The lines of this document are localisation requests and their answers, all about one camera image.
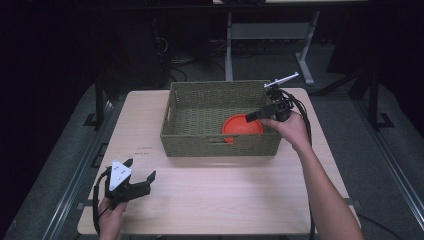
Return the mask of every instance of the light wooden tabletop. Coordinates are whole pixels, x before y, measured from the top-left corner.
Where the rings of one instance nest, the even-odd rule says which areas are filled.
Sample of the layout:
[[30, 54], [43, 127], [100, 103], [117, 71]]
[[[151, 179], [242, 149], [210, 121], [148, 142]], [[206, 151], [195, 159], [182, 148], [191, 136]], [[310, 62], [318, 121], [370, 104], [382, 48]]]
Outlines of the light wooden tabletop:
[[[342, 197], [348, 198], [307, 93], [300, 88], [285, 90], [306, 106], [313, 148]], [[131, 183], [145, 181], [152, 171], [157, 171], [151, 194], [129, 203], [123, 233], [277, 235], [309, 232], [308, 196], [302, 167], [288, 142], [282, 139], [273, 157], [168, 158], [160, 140], [168, 94], [168, 90], [128, 94], [97, 176], [114, 159], [121, 162], [134, 159]], [[103, 194], [104, 182], [100, 187], [100, 200]], [[92, 207], [84, 208], [78, 231], [96, 233]]]

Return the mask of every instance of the wicker basket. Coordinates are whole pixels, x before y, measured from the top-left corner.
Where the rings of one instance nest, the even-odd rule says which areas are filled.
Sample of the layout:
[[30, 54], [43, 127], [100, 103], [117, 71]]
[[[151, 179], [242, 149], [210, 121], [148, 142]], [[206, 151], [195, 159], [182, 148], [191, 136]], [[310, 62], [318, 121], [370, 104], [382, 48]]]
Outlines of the wicker basket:
[[[269, 104], [268, 81], [173, 83], [162, 123], [168, 157], [273, 156], [281, 136], [264, 127], [262, 134], [221, 134], [225, 121]], [[233, 138], [227, 143], [225, 138]]]

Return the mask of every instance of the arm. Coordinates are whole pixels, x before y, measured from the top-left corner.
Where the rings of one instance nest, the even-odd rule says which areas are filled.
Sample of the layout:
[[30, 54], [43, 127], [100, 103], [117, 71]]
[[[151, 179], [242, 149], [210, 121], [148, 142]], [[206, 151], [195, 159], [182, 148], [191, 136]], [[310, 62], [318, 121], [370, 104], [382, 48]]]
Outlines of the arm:
[[363, 239], [359, 225], [313, 151], [302, 117], [293, 112], [286, 122], [262, 119], [292, 144], [303, 168], [312, 216], [322, 239]]

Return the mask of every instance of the person's left hand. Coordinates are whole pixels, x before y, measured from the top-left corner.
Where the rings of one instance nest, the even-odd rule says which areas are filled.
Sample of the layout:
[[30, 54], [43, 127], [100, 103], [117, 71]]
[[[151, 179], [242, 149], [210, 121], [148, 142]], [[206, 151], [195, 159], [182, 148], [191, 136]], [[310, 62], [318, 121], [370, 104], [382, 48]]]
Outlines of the person's left hand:
[[111, 203], [112, 201], [105, 197], [99, 205], [99, 213], [101, 214], [99, 218], [100, 240], [116, 240], [121, 237], [123, 213], [128, 202], [119, 203], [113, 210], [109, 208]]

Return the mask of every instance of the orange bowl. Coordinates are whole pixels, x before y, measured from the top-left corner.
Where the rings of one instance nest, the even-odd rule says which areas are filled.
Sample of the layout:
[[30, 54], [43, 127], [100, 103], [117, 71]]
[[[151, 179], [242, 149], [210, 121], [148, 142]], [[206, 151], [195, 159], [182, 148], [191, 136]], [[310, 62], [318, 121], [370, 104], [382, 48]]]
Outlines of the orange bowl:
[[[222, 126], [222, 134], [260, 134], [264, 132], [259, 120], [246, 122], [246, 114], [236, 114], [228, 118]], [[225, 138], [225, 142], [232, 143], [233, 138]]]

